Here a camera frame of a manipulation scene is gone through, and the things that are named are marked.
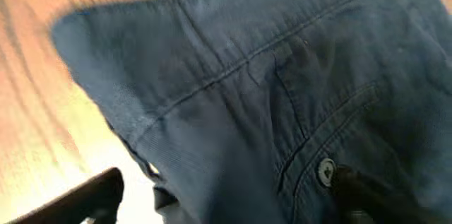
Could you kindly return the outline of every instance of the seam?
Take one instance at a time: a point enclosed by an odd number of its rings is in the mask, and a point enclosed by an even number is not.
[[[282,189],[283,187],[283,183],[284,183],[284,179],[283,176],[285,174],[285,172],[287,171],[287,169],[289,168],[290,164],[292,164],[292,161],[295,159],[295,156],[298,154],[298,152],[301,151],[301,149],[303,149],[303,147],[306,145],[306,143],[308,143],[309,139],[315,137],[317,131],[319,130],[319,128],[325,124],[326,122],[328,122],[328,118],[330,118],[332,115],[334,115],[336,112],[338,112],[338,110],[342,107],[344,107],[345,105],[347,105],[347,103],[353,99],[355,96],[358,96],[360,93],[366,92],[368,90],[371,89],[376,89],[376,84],[375,82],[371,82],[368,83],[362,87],[360,87],[357,91],[353,92],[350,96],[348,96],[348,98],[345,98],[339,105],[335,106],[334,110],[315,128],[315,130],[312,132],[312,134],[306,138],[305,141],[302,142],[302,144],[300,144],[299,146],[295,147],[295,149],[293,151],[291,151],[286,159],[282,162],[282,167],[280,168],[280,170],[278,170],[278,192],[280,191],[280,189]]]
[[[329,146],[332,142],[334,142],[338,137],[339,134],[343,131],[343,129],[357,116],[359,113],[363,112],[363,110],[366,110],[369,106],[372,106],[376,103],[378,103],[380,99],[377,96],[376,100],[372,100],[369,102],[366,102],[363,105],[360,105],[357,107],[357,109],[328,137],[328,139],[321,144],[321,146],[317,149],[315,154],[312,155],[312,157],[309,159],[308,163],[306,164],[306,167],[300,172],[297,181],[295,182],[296,186],[294,191],[292,192],[292,195],[294,197],[294,203],[292,205],[292,217],[295,217],[295,211],[298,209],[298,193],[300,188],[302,187],[301,184],[304,183],[306,179],[306,174],[310,173],[314,169],[314,160],[320,156],[320,153],[324,151],[326,146]]]
[[[351,1],[353,1],[353,0],[340,0],[338,2],[335,2],[333,5],[329,6],[328,8],[326,8],[322,12],[320,12],[317,16],[314,16],[313,18],[305,21],[304,23],[297,24],[297,25],[291,27],[289,30],[286,30],[286,31],[280,33],[279,35],[276,35],[275,37],[271,38],[269,41],[267,41],[266,44],[258,47],[254,51],[250,52],[250,54],[246,58],[239,60],[235,64],[231,65],[230,68],[225,69],[224,71],[220,72],[216,76],[213,76],[210,80],[202,83],[202,86],[197,87],[197,88],[193,89],[192,91],[182,95],[178,100],[175,100],[172,105],[170,105],[167,108],[163,108],[162,113],[159,114],[156,118],[152,119],[152,121],[150,122],[150,124],[148,126],[145,126],[147,128],[143,130],[143,133],[141,133],[139,136],[136,137],[136,140],[133,143],[133,146],[136,146],[139,143],[139,141],[141,140],[143,135],[149,129],[152,129],[152,127],[157,123],[158,120],[162,119],[164,116],[166,116],[168,113],[170,113],[176,106],[180,105],[185,100],[188,100],[189,98],[191,98],[195,94],[197,94],[197,93],[201,92],[202,90],[208,88],[209,86],[213,85],[214,83],[218,83],[222,79],[227,78],[233,72],[239,70],[244,64],[249,63],[249,61],[251,61],[252,59],[257,57],[258,55],[263,53],[263,51],[265,51],[269,47],[272,47],[273,45],[276,45],[277,43],[282,42],[287,37],[299,32],[303,28],[305,28],[305,27],[311,25],[312,23],[322,19],[323,17],[331,14],[335,10],[339,9],[340,7],[344,6],[345,4],[350,3]]]
[[[303,138],[304,138],[305,140],[307,140],[308,137],[307,137],[306,134],[304,133],[304,129],[303,129],[302,123],[301,123],[301,121],[299,120],[299,117],[298,117],[298,115],[297,115],[297,111],[296,111],[296,109],[295,109],[295,104],[294,104],[294,100],[293,100],[293,98],[292,98],[292,94],[290,94],[290,90],[287,89],[286,83],[284,83],[283,79],[281,78],[280,74],[279,74],[277,71],[275,71],[275,76],[276,76],[276,78],[278,79],[278,81],[280,82],[280,85],[282,86],[282,88],[284,89],[284,92],[285,92],[286,96],[289,98],[290,105],[292,106],[292,111],[294,112],[295,120],[297,121],[298,127],[299,127],[299,129],[300,129],[300,131],[301,131],[301,133],[302,133]]]

